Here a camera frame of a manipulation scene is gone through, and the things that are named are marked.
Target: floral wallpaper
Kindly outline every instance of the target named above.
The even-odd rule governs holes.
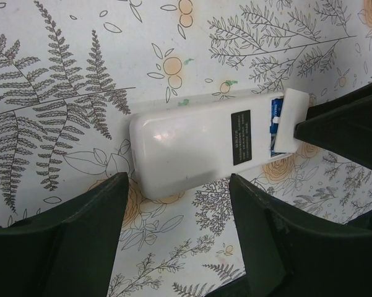
[[[372,0],[0,2],[0,225],[125,171],[107,296],[204,296],[244,274],[228,178],[148,200],[132,115],[244,89],[291,87],[313,106],[371,82]],[[334,222],[372,209],[372,171],[309,144],[242,175]]]

